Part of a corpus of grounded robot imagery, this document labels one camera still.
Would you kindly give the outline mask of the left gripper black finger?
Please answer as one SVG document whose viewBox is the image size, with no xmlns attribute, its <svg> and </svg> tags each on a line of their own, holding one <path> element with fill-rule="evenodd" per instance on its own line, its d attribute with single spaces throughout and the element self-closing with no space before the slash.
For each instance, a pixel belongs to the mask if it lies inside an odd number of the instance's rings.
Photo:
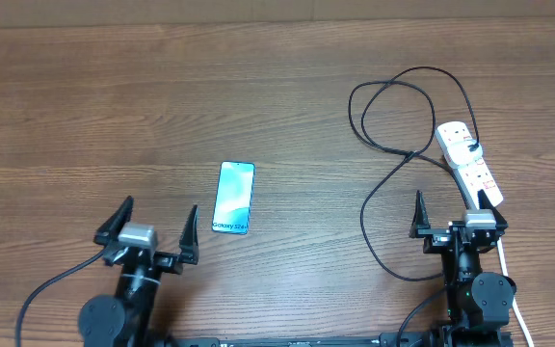
<svg viewBox="0 0 555 347">
<path fill-rule="evenodd" d="M 198 206 L 195 204 L 186 221 L 180 240 L 180 262 L 187 264 L 198 264 Z"/>
<path fill-rule="evenodd" d="M 123 226 L 131 219 L 133 205 L 133 197 L 128 196 L 117 211 L 96 230 L 93 242 L 97 245 L 107 246 L 111 241 L 117 241 Z"/>
</svg>

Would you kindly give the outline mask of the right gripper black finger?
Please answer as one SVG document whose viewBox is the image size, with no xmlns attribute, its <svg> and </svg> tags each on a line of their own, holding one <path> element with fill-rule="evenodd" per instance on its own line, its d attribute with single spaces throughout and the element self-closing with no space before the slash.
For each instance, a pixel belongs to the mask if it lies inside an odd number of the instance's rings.
<svg viewBox="0 0 555 347">
<path fill-rule="evenodd" d="M 505 230 L 508 227 L 508 222 L 506 219 L 500 214 L 500 212 L 496 209 L 496 207 L 491 203 L 489 200 L 486 192 L 484 190 L 479 190 L 477 193 L 478 201 L 479 201 L 479 208 L 482 210 L 489 210 L 496 222 L 496 228 L 498 230 Z"/>
<path fill-rule="evenodd" d="M 418 190 L 415 198 L 414 214 L 410 226 L 410 238 L 424 238 L 431 230 L 423 193 Z"/>
</svg>

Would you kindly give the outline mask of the Samsung Galaxy smartphone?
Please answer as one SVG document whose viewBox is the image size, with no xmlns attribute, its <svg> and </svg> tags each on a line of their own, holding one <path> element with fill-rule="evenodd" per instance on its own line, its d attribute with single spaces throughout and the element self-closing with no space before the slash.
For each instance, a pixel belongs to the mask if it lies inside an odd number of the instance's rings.
<svg viewBox="0 0 555 347">
<path fill-rule="evenodd" d="M 250 224 L 255 165 L 224 161 L 220 167 L 212 230 L 247 234 Z"/>
</svg>

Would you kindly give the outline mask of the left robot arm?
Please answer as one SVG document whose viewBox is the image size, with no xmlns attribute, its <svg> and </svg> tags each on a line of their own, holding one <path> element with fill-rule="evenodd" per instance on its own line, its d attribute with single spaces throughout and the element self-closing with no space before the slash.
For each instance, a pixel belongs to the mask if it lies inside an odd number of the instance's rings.
<svg viewBox="0 0 555 347">
<path fill-rule="evenodd" d="M 196 265 L 198 207 L 193 205 L 179 239 L 179 252 L 158 249 L 151 225 L 131 221 L 134 199 L 127 197 L 95 232 L 93 242 L 103 247 L 99 256 L 121 271 L 113 295 L 89 299 L 78 316 L 78 330 L 86 346 L 174 346 L 170 335 L 149 329 L 151 313 L 163 274 L 180 275 L 186 264 Z"/>
</svg>

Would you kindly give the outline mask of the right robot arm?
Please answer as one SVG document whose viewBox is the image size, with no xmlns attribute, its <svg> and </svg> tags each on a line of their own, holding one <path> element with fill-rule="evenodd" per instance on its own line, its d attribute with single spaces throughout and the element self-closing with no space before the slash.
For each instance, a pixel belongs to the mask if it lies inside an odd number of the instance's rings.
<svg viewBox="0 0 555 347">
<path fill-rule="evenodd" d="M 506 275 L 485 272 L 480 255 L 499 246 L 508 223 L 484 191 L 479 207 L 467 209 L 446 228 L 431 227 L 421 192 L 416 193 L 411 238 L 423 240 L 425 254 L 441 257 L 448 320 L 422 333 L 415 346 L 511 346 L 501 329 L 510 322 L 516 293 Z"/>
</svg>

